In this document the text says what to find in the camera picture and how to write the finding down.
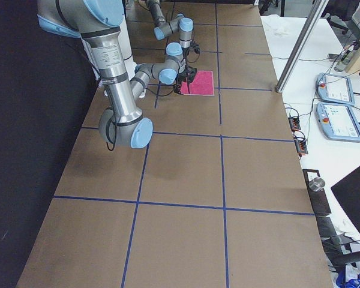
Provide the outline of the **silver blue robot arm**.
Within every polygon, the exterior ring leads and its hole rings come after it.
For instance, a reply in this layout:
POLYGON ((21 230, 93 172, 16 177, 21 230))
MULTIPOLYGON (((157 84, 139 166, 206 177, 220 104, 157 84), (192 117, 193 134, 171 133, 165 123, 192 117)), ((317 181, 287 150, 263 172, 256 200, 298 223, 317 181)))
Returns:
POLYGON ((152 80, 171 85, 189 73, 187 56, 192 44, 193 21, 179 13, 166 21, 159 1, 147 1, 153 17, 156 39, 176 32, 179 42, 166 46, 163 63, 139 64, 129 77, 119 36, 125 19, 122 1, 38 1, 38 22, 50 33, 81 38, 90 46, 87 53, 97 66, 97 73, 110 102, 99 121, 99 132, 108 145, 144 148, 153 134, 153 124, 137 107, 137 99, 152 80))
POLYGON ((160 5, 161 1, 147 0, 145 4, 154 20, 154 35, 157 40, 163 40, 175 33, 179 33, 179 43, 183 50, 183 56, 187 57, 189 52, 193 50, 196 54, 200 54, 200 47, 193 38, 193 20, 185 17, 183 13, 179 13, 174 19, 167 21, 160 5))

